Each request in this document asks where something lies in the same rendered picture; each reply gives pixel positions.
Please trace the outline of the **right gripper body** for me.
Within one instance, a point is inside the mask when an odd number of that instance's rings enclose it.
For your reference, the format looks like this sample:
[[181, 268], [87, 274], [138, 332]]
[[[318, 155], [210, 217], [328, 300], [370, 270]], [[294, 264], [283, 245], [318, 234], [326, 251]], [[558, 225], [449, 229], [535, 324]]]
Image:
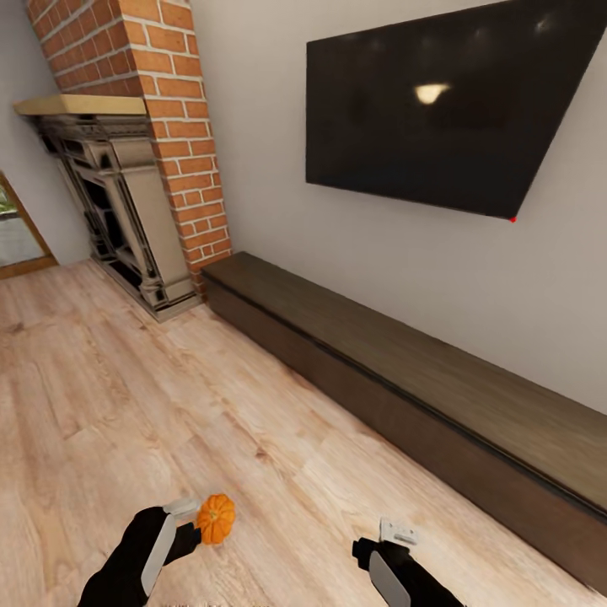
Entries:
[[357, 564], [360, 569], [368, 571], [369, 558], [372, 551], [378, 549], [384, 542], [375, 542], [374, 540], [365, 539], [360, 537], [359, 542], [359, 553], [357, 553]]

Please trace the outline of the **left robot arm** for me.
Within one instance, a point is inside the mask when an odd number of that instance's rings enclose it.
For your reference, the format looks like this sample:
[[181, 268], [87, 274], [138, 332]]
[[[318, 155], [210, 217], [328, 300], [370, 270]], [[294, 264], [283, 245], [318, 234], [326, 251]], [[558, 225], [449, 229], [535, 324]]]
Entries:
[[136, 513], [121, 544], [87, 582], [78, 607], [144, 607], [162, 566], [201, 543], [201, 528], [192, 522], [176, 527], [175, 522], [200, 510], [201, 499], [187, 497]]

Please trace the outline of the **pumpkin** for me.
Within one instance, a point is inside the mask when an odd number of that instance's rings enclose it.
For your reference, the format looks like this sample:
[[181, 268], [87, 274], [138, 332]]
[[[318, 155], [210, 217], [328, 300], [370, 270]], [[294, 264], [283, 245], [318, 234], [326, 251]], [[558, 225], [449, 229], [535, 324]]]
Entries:
[[229, 536], [235, 520], [233, 501], [226, 494], [211, 496], [201, 504], [197, 515], [197, 529], [201, 528], [204, 545], [219, 545]]

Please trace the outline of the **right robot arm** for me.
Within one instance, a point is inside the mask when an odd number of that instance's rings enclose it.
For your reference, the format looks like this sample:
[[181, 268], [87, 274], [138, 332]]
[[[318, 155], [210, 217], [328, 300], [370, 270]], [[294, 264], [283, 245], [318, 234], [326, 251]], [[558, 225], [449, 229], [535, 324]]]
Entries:
[[432, 574], [417, 564], [411, 550], [395, 540], [417, 545], [421, 536], [411, 525], [380, 517], [379, 542], [360, 537], [352, 556], [370, 571], [372, 585], [389, 607], [464, 607]]

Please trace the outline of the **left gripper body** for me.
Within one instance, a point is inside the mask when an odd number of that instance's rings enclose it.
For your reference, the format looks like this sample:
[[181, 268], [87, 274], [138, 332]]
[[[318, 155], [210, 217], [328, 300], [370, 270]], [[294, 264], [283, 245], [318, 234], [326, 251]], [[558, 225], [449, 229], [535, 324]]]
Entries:
[[192, 522], [176, 527], [175, 540], [171, 549], [169, 549], [169, 554], [164, 561], [164, 566], [167, 566], [173, 560], [188, 556], [188, 554], [195, 551], [194, 531], [195, 528]]

